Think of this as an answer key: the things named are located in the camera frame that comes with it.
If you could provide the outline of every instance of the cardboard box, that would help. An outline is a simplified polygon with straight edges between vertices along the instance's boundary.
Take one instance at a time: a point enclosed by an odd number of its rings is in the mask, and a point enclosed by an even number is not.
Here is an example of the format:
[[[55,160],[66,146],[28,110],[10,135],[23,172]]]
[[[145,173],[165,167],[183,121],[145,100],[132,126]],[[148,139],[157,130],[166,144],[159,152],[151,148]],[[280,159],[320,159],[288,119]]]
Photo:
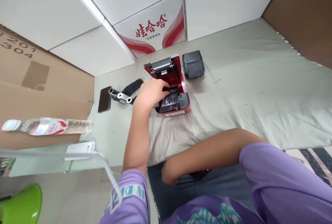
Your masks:
[[[136,57],[185,41],[182,0],[161,0],[114,28]]]
[[[94,77],[0,25],[0,126],[9,119],[87,119]],[[0,149],[78,142],[80,135],[0,130]]]
[[[332,0],[271,0],[262,17],[304,57],[332,69]]]

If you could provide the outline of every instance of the bottle cap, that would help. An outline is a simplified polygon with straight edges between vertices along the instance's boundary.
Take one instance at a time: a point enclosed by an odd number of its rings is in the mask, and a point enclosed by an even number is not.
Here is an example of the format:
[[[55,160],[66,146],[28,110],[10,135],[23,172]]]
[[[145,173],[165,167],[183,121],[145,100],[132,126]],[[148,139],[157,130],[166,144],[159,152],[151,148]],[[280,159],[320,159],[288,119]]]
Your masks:
[[[16,119],[7,120],[3,124],[2,130],[3,131],[14,131],[14,130],[17,130],[20,125],[21,125],[21,120],[16,120]]]

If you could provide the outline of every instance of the green chair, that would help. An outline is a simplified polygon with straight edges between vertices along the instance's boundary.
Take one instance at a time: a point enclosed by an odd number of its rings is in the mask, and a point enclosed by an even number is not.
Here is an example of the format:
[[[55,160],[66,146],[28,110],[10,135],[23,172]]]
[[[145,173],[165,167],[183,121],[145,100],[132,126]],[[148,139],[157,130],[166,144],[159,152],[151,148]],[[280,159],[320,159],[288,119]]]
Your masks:
[[[36,224],[42,206],[41,195],[39,185],[32,184],[12,198],[0,201],[0,223]]]

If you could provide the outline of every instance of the purple sleeve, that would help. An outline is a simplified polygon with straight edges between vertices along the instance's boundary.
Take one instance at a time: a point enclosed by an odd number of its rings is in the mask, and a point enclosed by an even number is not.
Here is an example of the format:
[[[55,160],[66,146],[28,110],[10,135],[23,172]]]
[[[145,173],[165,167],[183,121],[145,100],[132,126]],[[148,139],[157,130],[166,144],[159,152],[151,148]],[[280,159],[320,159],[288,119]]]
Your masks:
[[[110,204],[115,207],[119,202],[113,189],[113,200],[108,203],[99,224],[150,223],[150,205],[143,173],[136,169],[127,170],[120,176],[118,184],[123,198],[122,204],[110,214]]]
[[[332,188],[293,157],[255,143],[242,149],[240,164],[265,223],[331,223]]]

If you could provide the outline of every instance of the purple shirt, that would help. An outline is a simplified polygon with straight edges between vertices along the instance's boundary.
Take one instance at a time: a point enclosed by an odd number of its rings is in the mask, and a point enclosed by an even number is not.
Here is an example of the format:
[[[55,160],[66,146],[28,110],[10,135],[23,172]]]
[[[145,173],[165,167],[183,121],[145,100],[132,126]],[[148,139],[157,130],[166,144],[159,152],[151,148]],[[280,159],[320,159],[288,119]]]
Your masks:
[[[242,149],[240,164],[260,217],[227,196],[199,196],[180,206],[163,223],[332,222],[332,188],[285,152],[266,143],[250,144]],[[149,223],[150,206],[143,173],[124,172],[119,186],[124,196],[122,205],[112,215],[107,206],[99,223]],[[115,206],[117,196],[115,192],[112,195]]]

